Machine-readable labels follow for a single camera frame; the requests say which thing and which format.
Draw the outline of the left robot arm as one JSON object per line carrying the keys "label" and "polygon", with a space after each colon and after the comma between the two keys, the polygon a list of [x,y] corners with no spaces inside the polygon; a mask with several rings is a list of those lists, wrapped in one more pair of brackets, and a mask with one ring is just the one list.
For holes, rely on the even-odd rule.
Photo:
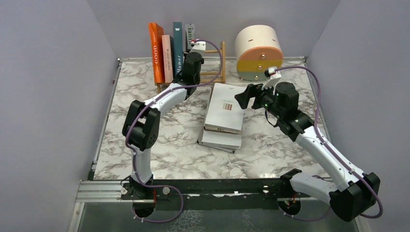
{"label": "left robot arm", "polygon": [[152,192],[148,182],[152,178],[150,152],[158,138],[161,116],[195,92],[203,63],[200,53],[188,53],[181,73],[166,90],[144,102],[134,100],[129,107],[122,134],[126,147],[132,151],[133,181],[130,184],[134,185],[133,191],[139,198],[147,198]]}

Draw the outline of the grey book with plant cover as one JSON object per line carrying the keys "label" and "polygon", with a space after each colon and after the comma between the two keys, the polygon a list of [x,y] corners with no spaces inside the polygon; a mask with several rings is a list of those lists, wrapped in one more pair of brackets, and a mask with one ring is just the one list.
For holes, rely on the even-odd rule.
{"label": "grey book with plant cover", "polygon": [[192,48],[192,40],[194,39],[195,34],[195,25],[194,24],[186,24],[185,25],[185,52],[190,52]]}

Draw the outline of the white rose Designer Fate book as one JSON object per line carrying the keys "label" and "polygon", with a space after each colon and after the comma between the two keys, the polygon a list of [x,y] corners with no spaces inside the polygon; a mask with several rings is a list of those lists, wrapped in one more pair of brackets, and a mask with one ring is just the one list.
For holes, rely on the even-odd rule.
{"label": "white rose Designer Fate book", "polygon": [[162,35],[161,38],[164,62],[164,78],[166,83],[171,83],[174,78],[173,38],[170,35]]}

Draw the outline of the orange Fashion Show book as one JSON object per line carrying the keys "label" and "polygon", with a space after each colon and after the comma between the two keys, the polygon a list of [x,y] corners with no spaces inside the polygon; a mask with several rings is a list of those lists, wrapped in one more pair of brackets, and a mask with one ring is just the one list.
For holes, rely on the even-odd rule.
{"label": "orange Fashion Show book", "polygon": [[164,83],[164,64],[162,51],[163,28],[155,22],[148,24],[151,40],[152,64],[155,84]]}

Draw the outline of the teal Humor book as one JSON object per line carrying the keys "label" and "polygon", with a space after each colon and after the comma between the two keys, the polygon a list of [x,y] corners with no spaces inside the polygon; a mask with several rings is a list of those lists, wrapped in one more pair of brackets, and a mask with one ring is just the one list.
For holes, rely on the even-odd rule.
{"label": "teal Humor book", "polygon": [[174,77],[182,70],[183,65],[183,28],[182,22],[173,22]]}

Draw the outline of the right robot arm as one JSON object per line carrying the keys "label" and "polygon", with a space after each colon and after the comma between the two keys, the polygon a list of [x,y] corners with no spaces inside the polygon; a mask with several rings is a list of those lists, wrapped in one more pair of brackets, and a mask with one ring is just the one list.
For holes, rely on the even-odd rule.
{"label": "right robot arm", "polygon": [[263,108],[277,119],[276,126],[306,150],[328,173],[332,182],[293,169],[280,177],[281,195],[307,194],[330,206],[343,221],[350,222],[377,202],[380,179],[351,164],[318,131],[314,121],[298,108],[299,93],[292,83],[280,82],[275,89],[249,84],[234,97],[242,109],[254,98],[252,109]]}

